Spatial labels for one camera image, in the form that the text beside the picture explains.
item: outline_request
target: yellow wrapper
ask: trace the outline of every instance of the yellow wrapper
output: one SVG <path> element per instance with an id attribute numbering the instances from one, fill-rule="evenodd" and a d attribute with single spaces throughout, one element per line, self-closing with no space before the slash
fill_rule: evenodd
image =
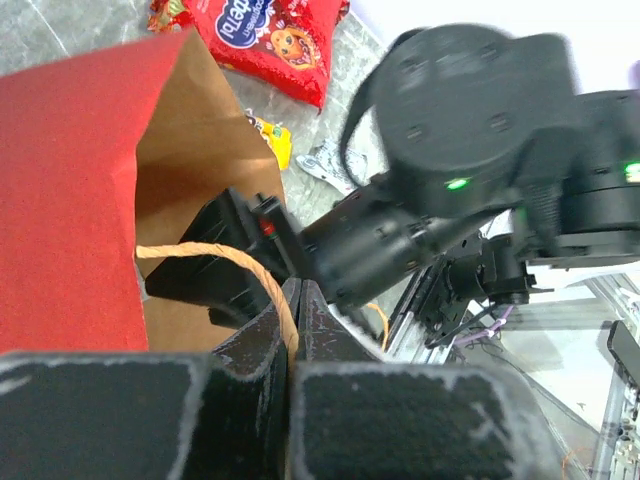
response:
<path id="1" fill-rule="evenodd" d="M 278 166 L 280 170 L 286 170 L 289 167 L 289 161 L 291 160 L 291 132 L 279 125 L 272 125 L 269 122 L 265 122 L 259 117 L 253 115 L 247 115 L 249 123 L 253 125 L 265 139 L 267 144 L 273 150 L 273 153 L 278 159 Z"/>

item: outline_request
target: gray marble surface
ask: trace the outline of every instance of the gray marble surface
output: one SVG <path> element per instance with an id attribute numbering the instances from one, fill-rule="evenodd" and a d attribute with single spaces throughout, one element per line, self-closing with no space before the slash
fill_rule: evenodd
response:
<path id="1" fill-rule="evenodd" d="M 146 31 L 149 2 L 0 1 L 0 75 L 150 35 Z M 307 153 L 325 138 L 339 137 L 353 93 L 383 53 L 384 48 L 357 18 L 348 15 L 334 35 L 332 80 L 322 112 L 290 99 L 260 80 L 233 72 L 226 75 L 245 108 L 291 130 L 295 155 Z M 367 154 L 369 175 L 384 168 L 370 114 L 363 119 L 351 146 Z M 282 179 L 287 206 L 303 225 L 316 220 L 341 198 L 333 187 L 300 170 L 293 160 Z M 398 291 L 394 289 L 379 299 L 389 313 Z"/>

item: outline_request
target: paper bag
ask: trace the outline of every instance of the paper bag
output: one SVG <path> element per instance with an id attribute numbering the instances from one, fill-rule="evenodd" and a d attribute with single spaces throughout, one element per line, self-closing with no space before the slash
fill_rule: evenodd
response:
<path id="1" fill-rule="evenodd" d="M 228 186 L 283 197 L 272 152 L 200 37 L 94 52 L 0 89 L 0 352 L 225 339 L 205 308 L 160 299 L 144 303 L 145 328 L 133 261 L 136 242 L 175 243 Z"/>

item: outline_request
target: red snack package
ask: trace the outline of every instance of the red snack package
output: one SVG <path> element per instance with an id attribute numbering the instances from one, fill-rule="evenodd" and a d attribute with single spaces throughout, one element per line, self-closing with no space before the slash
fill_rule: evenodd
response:
<path id="1" fill-rule="evenodd" d="M 322 108 L 331 37 L 348 11 L 348 0 L 183 0 L 186 13 L 175 4 L 180 1 L 154 0 L 160 13 L 155 25 L 150 20 L 152 30 L 162 31 L 162 24 L 168 30 L 184 28 L 192 21 L 218 63 Z M 180 12 L 181 19 L 172 11 Z"/>

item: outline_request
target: blue logo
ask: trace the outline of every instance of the blue logo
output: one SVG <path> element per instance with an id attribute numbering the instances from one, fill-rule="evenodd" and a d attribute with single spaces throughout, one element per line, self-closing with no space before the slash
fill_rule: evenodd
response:
<path id="1" fill-rule="evenodd" d="M 256 30 L 269 25 L 274 0 L 227 0 L 216 20 L 220 40 L 233 48 L 251 48 L 258 43 Z"/>

